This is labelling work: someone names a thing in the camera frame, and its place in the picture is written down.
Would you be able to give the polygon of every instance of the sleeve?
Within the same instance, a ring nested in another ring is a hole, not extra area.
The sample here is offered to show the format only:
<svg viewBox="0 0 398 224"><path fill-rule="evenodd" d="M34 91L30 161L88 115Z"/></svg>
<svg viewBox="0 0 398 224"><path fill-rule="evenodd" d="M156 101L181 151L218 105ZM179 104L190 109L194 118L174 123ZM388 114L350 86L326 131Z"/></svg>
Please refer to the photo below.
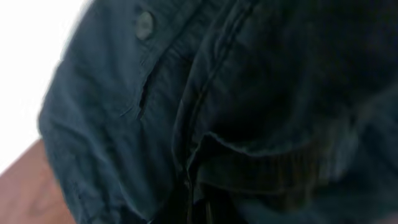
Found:
<svg viewBox="0 0 398 224"><path fill-rule="evenodd" d="M39 130L78 224L141 223L127 208L106 154L111 140L104 127L101 83L91 69L90 54L105 48L95 39L101 31L103 4L91 5L73 36L45 97Z"/></svg>

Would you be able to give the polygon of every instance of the shirt button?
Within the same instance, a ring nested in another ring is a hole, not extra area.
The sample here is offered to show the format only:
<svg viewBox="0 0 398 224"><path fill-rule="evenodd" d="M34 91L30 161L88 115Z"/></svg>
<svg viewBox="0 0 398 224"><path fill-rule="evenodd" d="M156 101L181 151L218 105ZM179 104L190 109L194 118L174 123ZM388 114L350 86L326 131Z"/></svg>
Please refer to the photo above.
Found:
<svg viewBox="0 0 398 224"><path fill-rule="evenodd" d="M136 36L140 40L146 40L154 31L154 18L145 11L137 19Z"/></svg>

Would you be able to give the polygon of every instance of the seam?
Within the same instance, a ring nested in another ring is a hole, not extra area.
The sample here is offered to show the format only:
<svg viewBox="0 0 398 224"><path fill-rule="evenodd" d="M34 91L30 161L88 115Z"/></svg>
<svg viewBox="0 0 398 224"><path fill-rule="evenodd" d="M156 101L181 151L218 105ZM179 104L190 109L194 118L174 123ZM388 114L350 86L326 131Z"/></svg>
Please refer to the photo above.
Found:
<svg viewBox="0 0 398 224"><path fill-rule="evenodd" d="M216 75L218 74L217 71L220 69L221 65L223 64L223 62L225 61L225 59L228 56L229 51L231 50L231 46L233 44L233 41L235 40L236 34L240 31L240 28L242 27L244 21L246 20L246 18L252 13L252 9L253 9L253 5L255 2L250 2L248 3L249 6L247 6L247 8L242 9L241 13L238 13L238 15L235 17L235 23L231 25L231 33L230 35L228 35L226 37L226 41L224 43L223 48L220 50L220 54L221 57L218 61L218 63L214 66L214 69L210 75L210 78L207 80L207 82L205 83L202 91L199 93L199 97L197 99L197 102L195 103L194 109L192 111L192 117L190 118L189 121L189 125L188 125L188 129L187 129L187 138L186 139L186 143L185 143L185 147L188 147L191 142L192 142L192 132L193 129L195 127L196 121L197 121L197 116L198 116L198 112L204 102L204 98L206 96L206 93L209 90L210 87L210 83L212 83L212 81L214 80L214 78L216 77Z"/></svg>

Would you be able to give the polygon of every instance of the denim fabric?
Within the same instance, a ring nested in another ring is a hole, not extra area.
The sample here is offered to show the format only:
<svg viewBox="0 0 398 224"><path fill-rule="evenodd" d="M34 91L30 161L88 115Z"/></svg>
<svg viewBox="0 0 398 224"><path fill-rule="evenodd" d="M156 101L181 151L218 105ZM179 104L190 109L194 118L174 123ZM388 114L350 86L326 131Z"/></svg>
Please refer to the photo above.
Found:
<svg viewBox="0 0 398 224"><path fill-rule="evenodd" d="M76 222L195 223L206 198L216 223L366 223L396 210L397 11L96 0L39 118ZM153 30L138 39L143 12Z"/></svg>

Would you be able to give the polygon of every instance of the white wall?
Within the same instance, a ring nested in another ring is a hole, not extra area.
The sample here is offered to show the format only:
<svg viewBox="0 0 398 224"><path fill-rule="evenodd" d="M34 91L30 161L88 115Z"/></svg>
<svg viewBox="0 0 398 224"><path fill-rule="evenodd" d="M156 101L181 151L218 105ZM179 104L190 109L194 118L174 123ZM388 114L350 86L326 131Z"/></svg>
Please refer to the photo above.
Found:
<svg viewBox="0 0 398 224"><path fill-rule="evenodd" d="M87 0L0 0L0 173L39 137L37 116Z"/></svg>

